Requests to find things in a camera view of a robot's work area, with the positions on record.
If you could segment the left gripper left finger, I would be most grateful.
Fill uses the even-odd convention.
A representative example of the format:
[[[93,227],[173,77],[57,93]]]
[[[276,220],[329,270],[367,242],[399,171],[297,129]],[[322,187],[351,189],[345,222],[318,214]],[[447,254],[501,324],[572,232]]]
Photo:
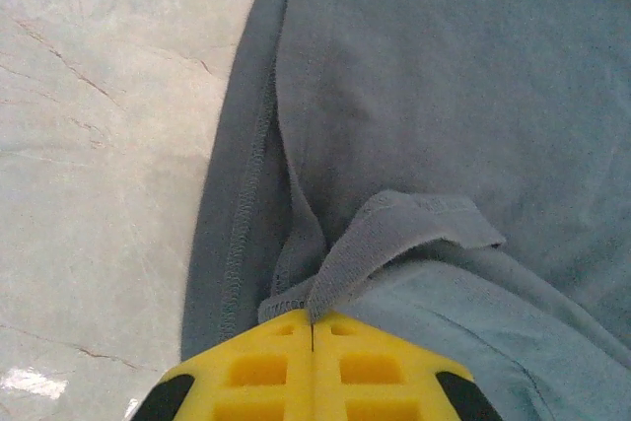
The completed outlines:
[[[313,331],[289,311],[169,369],[133,420],[310,420]]]

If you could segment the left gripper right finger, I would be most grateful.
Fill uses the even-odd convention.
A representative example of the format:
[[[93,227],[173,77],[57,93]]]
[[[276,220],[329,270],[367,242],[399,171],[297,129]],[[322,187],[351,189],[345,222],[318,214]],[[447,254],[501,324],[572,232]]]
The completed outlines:
[[[500,420],[460,363],[342,314],[312,325],[315,420]]]

